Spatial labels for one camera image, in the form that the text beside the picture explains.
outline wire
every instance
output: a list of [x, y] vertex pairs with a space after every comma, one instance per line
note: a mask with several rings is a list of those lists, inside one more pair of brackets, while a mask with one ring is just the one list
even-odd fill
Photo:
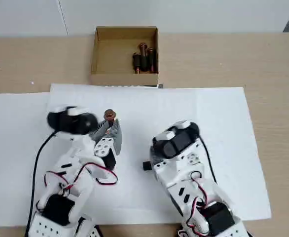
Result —
[[198, 235], [200, 237], [206, 237], [206, 236], [208, 236], [208, 233], [207, 234], [203, 234], [203, 233], [197, 232], [197, 231], [195, 231], [195, 227], [196, 226], [195, 225], [191, 225], [191, 224], [188, 223], [190, 221], [190, 219], [194, 215], [194, 212], [195, 212], [195, 209], [196, 209], [195, 207], [196, 207], [197, 198], [198, 197], [194, 198], [194, 201], [193, 201], [193, 204], [192, 204], [192, 208], [191, 208], [191, 211], [190, 211], [190, 217], [186, 220], [186, 225], [192, 229], [192, 231], [193, 231], [193, 233], [195, 235]]
[[212, 173], [214, 182], [217, 183], [217, 179], [216, 179], [216, 177], [215, 177], [215, 173], [214, 173], [214, 170], [213, 170], [212, 162], [211, 162], [211, 160], [210, 160], [210, 155], [209, 155], [207, 146], [206, 146], [203, 138], [202, 138], [200, 135], [199, 135], [199, 139], [200, 139], [200, 141], [202, 142], [203, 147], [204, 147], [204, 149], [205, 149], [205, 151], [206, 151], [206, 155], [207, 155], [207, 159], [208, 159], [208, 163], [209, 163], [209, 168], [210, 168], [210, 171], [211, 171], [211, 173]]
[[189, 237], [189, 235], [185, 230], [179, 230], [178, 237]]
[[58, 174], [57, 172], [54, 172], [54, 171], [49, 170], [49, 171], [46, 171], [46, 173], [45, 173], [45, 175], [44, 175], [45, 187], [47, 187], [47, 182], [46, 182], [46, 174], [47, 174], [47, 173], [51, 173], [51, 174], [57, 175], [59, 178], [63, 179], [63, 180], [66, 182], [66, 184], [69, 184], [69, 182], [68, 182], [62, 175]]
[[94, 163], [94, 162], [88, 162], [88, 163], [85, 163], [85, 164], [81, 167], [81, 169], [80, 169], [80, 171], [78, 172], [78, 174], [76, 175], [73, 183], [70, 184], [70, 185], [68, 185], [67, 187], [65, 187], [65, 189], [70, 189], [70, 188], [72, 188], [73, 185], [74, 185], [74, 183], [78, 180], [78, 178], [79, 178], [81, 172], [83, 171], [83, 169], [84, 169], [87, 165], [91, 165], [91, 164], [92, 164], [92, 165], [95, 165], [96, 167], [98, 167], [98, 168], [100, 168], [100, 169], [103, 169], [103, 170], [108, 171], [109, 173], [111, 173], [111, 174], [116, 178], [116, 181], [115, 181], [115, 182], [112, 182], [112, 183], [103, 183], [103, 182], [101, 182], [98, 178], [96, 178], [96, 182], [98, 182], [100, 185], [108, 185], [108, 186], [109, 186], [109, 185], [115, 185], [115, 184], [118, 182], [118, 177], [117, 177], [117, 175], [116, 175], [113, 171], [111, 171], [111, 170], [109, 170], [109, 169], [106, 169], [105, 167], [103, 167], [103, 166], [101, 166], [101, 165], [99, 165], [99, 164], [96, 164], [96, 163]]
[[35, 164], [34, 164], [34, 170], [33, 170], [33, 181], [32, 181], [32, 197], [31, 197], [31, 206], [30, 206], [30, 214], [28, 216], [27, 226], [25, 230], [24, 237], [28, 237], [28, 231], [30, 230], [30, 224], [32, 219], [32, 212], [33, 212], [33, 204], [34, 204], [34, 194], [35, 194], [35, 178], [36, 178], [36, 170], [37, 170], [37, 163], [39, 159], [39, 155], [41, 153], [41, 150], [44, 148], [44, 146], [49, 142], [51, 138], [53, 138], [57, 134], [57, 130], [50, 134], [50, 136], [43, 142], [40, 149], [37, 152]]
[[200, 173], [200, 172], [197, 171], [197, 170], [191, 172], [190, 178], [191, 178], [191, 180], [192, 180], [193, 182], [195, 182], [195, 183], [198, 185], [198, 188], [200, 189], [200, 191], [202, 191], [202, 193], [203, 193], [203, 195], [204, 195], [204, 197], [205, 197], [205, 200], [204, 200], [205, 205], [204, 205], [203, 207], [205, 207], [205, 206], [207, 206], [207, 203], [208, 203], [208, 197], [207, 197], [206, 191], [205, 191], [205, 190], [200, 186], [200, 184], [192, 177], [192, 174], [193, 174], [194, 172], [198, 172], [198, 173]]

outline white wall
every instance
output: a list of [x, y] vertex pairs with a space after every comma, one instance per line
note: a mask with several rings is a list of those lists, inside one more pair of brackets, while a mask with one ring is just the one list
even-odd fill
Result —
[[288, 20], [289, 0], [0, 0], [1, 36], [84, 35], [100, 25], [154, 25], [161, 32], [281, 32]]
[[66, 36], [57, 0], [0, 0], [0, 36]]

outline black cable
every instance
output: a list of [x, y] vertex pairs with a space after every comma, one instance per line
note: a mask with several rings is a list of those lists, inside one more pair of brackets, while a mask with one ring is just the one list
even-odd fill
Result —
[[205, 149], [205, 151], [206, 151], [206, 155], [207, 155], [207, 159], [208, 159], [208, 163], [209, 163], [209, 168], [210, 168], [210, 171], [211, 171], [211, 173], [212, 173], [214, 182], [217, 183], [217, 179], [216, 179], [216, 177], [215, 177], [215, 173], [214, 173], [214, 170], [213, 170], [212, 162], [211, 162], [211, 160], [210, 160], [210, 155], [209, 155], [208, 149], [207, 149], [207, 147], [206, 147], [206, 144], [205, 144], [203, 138], [202, 138], [200, 135], [199, 135], [199, 139], [200, 139], [200, 141], [202, 142], [203, 147], [204, 147], [204, 149]]
[[36, 178], [36, 170], [37, 170], [37, 163], [38, 163], [38, 158], [41, 153], [41, 150], [44, 148], [44, 146], [49, 142], [51, 138], [53, 138], [58, 131], [54, 131], [41, 145], [40, 149], [37, 152], [36, 159], [35, 159], [35, 165], [34, 165], [34, 170], [33, 170], [33, 183], [32, 183], [32, 197], [31, 197], [31, 207], [30, 207], [30, 214], [28, 216], [28, 221], [27, 221], [27, 226], [25, 230], [24, 237], [28, 237], [28, 231], [30, 230], [30, 225], [31, 225], [31, 219], [32, 219], [32, 212], [33, 212], [33, 204], [34, 204], [34, 194], [35, 194], [35, 178]]

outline metal screw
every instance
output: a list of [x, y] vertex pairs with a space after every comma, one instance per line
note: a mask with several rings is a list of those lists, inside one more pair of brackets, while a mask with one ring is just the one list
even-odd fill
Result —
[[146, 43], [139, 44], [141, 70], [144, 72], [148, 71], [147, 62], [146, 62], [146, 55], [145, 55], [145, 50], [147, 47], [148, 47], [148, 45]]
[[116, 113], [113, 110], [111, 110], [111, 109], [106, 110], [104, 112], [104, 119], [108, 121], [110, 127], [113, 126], [115, 117], [116, 117]]
[[140, 66], [141, 66], [141, 55], [140, 53], [136, 52], [133, 54], [133, 64], [134, 64], [134, 70], [136, 74], [140, 73]]

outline held bolt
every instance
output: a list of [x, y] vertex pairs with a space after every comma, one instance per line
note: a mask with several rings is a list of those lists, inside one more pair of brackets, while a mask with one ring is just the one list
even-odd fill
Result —
[[108, 124], [110, 127], [113, 126], [115, 117], [116, 117], [116, 113], [111, 109], [106, 110], [104, 112], [104, 119], [108, 121]]

